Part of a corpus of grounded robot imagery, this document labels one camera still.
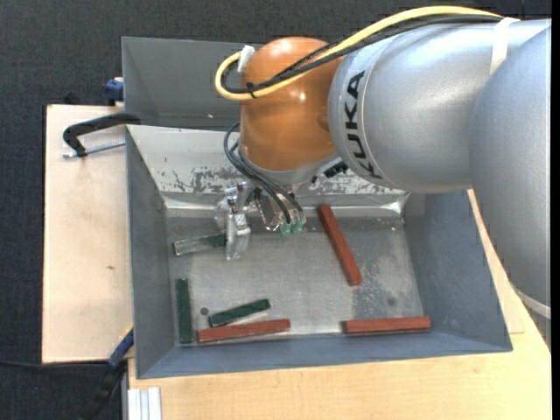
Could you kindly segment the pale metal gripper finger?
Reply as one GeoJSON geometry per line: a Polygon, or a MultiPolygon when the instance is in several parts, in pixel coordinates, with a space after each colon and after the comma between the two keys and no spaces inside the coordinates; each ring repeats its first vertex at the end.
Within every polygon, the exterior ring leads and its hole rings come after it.
{"type": "Polygon", "coordinates": [[[235,257],[235,243],[237,235],[237,226],[235,216],[237,215],[237,198],[238,190],[236,187],[228,188],[226,195],[226,258],[232,260],[235,257]]]}
{"type": "Polygon", "coordinates": [[[235,216],[235,256],[241,257],[246,253],[251,236],[251,227],[245,213],[235,216]]]}

